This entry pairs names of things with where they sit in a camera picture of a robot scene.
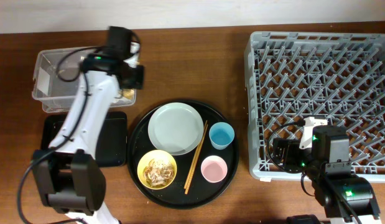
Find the food scraps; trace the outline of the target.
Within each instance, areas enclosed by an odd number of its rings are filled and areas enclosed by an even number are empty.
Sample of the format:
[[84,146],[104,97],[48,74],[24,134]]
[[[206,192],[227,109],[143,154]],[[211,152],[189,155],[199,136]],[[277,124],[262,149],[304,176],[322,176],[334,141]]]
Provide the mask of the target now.
[[175,170],[169,161],[152,159],[144,168],[143,176],[151,187],[162,187],[173,180]]

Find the gold snack wrapper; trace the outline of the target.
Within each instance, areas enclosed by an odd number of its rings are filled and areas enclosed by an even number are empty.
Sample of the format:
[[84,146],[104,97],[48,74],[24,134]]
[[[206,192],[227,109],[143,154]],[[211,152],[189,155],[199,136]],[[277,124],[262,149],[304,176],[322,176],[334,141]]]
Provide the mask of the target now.
[[134,95],[135,95],[135,90],[134,89],[120,89],[119,92],[118,92],[118,96],[116,97],[116,99],[122,99],[122,98],[125,98],[125,99],[128,99],[128,100],[132,100],[134,98]]

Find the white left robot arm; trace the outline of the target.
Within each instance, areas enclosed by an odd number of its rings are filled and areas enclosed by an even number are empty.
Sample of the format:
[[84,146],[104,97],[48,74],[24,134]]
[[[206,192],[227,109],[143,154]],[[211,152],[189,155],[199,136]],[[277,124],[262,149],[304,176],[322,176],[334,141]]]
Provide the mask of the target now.
[[34,152],[27,172],[46,207],[67,222],[118,223],[104,202],[106,179],[96,145],[111,104],[122,89],[140,89],[144,67],[138,53],[94,52],[80,62],[79,87],[60,131],[46,150]]

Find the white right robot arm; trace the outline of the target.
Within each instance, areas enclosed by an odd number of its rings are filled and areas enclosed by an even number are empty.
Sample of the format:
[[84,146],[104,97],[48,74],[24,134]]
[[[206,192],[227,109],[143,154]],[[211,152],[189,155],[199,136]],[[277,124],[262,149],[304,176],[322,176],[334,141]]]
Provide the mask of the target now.
[[381,223],[380,209],[371,184],[351,173],[348,139],[315,135],[313,146],[298,147],[300,141],[276,138],[270,158],[287,173],[308,177],[313,197],[324,208],[331,223]]

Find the yellow bowl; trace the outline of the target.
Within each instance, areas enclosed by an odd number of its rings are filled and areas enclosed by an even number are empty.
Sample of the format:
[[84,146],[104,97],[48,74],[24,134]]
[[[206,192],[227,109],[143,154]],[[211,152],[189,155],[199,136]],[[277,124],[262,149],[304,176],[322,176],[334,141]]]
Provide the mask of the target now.
[[[165,185],[165,186],[162,186],[162,187],[151,187],[146,179],[144,178],[143,176],[143,170],[146,166],[148,166],[148,163],[150,160],[152,159],[161,159],[161,160],[164,160],[164,161],[169,161],[173,167],[174,167],[174,170],[175,170],[175,176],[173,178],[173,180]],[[151,190],[161,190],[161,189],[164,189],[166,187],[168,187],[175,179],[177,175],[177,163],[175,161],[175,159],[173,158],[172,155],[170,155],[168,152],[166,151],[162,151],[162,150],[153,150],[153,151],[149,151],[147,152],[146,154],[144,154],[142,156],[142,158],[140,159],[138,165],[137,165],[137,176],[138,176],[138,179],[140,181],[140,183],[147,187],[148,189],[151,189]]]

